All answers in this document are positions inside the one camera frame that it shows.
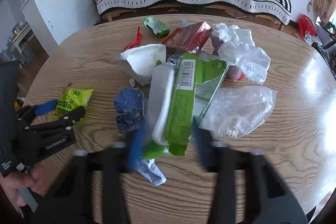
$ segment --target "yellow-green snack bag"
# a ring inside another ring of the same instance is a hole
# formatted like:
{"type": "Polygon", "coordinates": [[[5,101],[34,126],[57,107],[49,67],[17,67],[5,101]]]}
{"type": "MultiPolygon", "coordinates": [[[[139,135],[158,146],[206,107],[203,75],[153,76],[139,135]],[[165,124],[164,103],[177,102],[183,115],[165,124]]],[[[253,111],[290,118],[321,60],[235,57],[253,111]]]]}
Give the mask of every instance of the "yellow-green snack bag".
{"type": "Polygon", "coordinates": [[[62,97],[58,100],[55,108],[55,113],[52,114],[54,119],[59,119],[65,113],[68,113],[79,106],[83,106],[85,109],[89,102],[93,92],[93,87],[88,87],[86,90],[67,89],[63,92],[62,97]]]}

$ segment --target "barcode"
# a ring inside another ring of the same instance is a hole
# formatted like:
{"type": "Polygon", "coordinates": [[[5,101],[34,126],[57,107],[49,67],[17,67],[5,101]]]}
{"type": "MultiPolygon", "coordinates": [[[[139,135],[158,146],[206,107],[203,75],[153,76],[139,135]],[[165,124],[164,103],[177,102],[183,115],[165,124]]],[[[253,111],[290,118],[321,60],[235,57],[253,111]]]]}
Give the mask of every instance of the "barcode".
{"type": "Polygon", "coordinates": [[[196,60],[185,59],[180,65],[177,90],[193,90],[196,60]]]}

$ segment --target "clear plastic bag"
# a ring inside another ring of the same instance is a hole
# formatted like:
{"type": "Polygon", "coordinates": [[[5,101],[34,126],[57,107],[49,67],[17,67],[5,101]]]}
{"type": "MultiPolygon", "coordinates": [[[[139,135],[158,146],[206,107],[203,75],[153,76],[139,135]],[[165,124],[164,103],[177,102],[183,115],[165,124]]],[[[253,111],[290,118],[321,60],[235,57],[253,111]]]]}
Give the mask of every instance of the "clear plastic bag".
{"type": "Polygon", "coordinates": [[[209,130],[215,139],[245,136],[270,116],[277,93],[265,86],[220,88],[215,93],[200,127],[209,130]]]}

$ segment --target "human hand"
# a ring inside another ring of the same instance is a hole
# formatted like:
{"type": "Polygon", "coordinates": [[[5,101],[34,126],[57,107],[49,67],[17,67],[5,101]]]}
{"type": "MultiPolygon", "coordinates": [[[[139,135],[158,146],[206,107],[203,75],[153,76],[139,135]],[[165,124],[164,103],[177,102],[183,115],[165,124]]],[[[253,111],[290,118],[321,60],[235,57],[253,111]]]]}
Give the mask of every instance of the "human hand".
{"type": "Polygon", "coordinates": [[[19,195],[17,188],[31,187],[34,183],[34,179],[25,173],[11,172],[5,178],[0,174],[0,185],[17,211],[19,207],[23,207],[27,204],[19,195]]]}
{"type": "Polygon", "coordinates": [[[44,160],[34,165],[30,171],[30,175],[34,179],[34,184],[30,187],[31,190],[44,196],[54,182],[57,172],[51,162],[44,160]]]}

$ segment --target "red snack box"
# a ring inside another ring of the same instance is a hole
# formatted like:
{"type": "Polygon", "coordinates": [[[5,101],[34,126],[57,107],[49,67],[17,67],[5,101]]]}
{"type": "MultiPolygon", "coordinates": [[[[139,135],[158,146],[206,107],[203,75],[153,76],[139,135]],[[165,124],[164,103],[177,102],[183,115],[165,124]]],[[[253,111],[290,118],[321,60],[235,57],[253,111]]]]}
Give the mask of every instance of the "red snack box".
{"type": "Polygon", "coordinates": [[[198,22],[174,30],[162,44],[166,45],[169,53],[191,52],[198,54],[204,46],[212,29],[208,23],[198,22]]]}

